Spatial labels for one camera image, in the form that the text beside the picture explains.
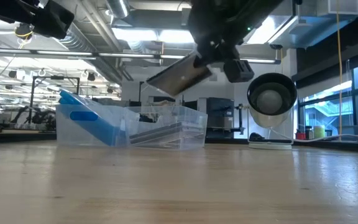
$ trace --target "transparent plastic container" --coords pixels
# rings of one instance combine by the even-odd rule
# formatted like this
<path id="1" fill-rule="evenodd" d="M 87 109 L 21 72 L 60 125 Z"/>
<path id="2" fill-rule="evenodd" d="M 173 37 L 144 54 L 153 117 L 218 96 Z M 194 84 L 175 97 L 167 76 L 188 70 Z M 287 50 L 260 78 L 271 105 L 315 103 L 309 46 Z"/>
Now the transparent plastic container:
<path id="1" fill-rule="evenodd" d="M 64 146 L 127 146 L 125 117 L 139 115 L 119 106 L 57 105 L 57 143 Z"/>
<path id="2" fill-rule="evenodd" d="M 204 147 L 208 115 L 184 106 L 143 106 L 127 109 L 125 118 L 132 147 L 187 150 Z"/>

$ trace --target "desk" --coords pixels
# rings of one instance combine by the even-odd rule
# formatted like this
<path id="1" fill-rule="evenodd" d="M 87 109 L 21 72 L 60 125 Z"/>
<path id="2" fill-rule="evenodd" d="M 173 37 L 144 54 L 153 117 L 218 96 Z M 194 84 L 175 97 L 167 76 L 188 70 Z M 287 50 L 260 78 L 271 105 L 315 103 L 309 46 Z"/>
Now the desk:
<path id="1" fill-rule="evenodd" d="M 358 223 L 358 154 L 0 144 L 0 223 Z"/>

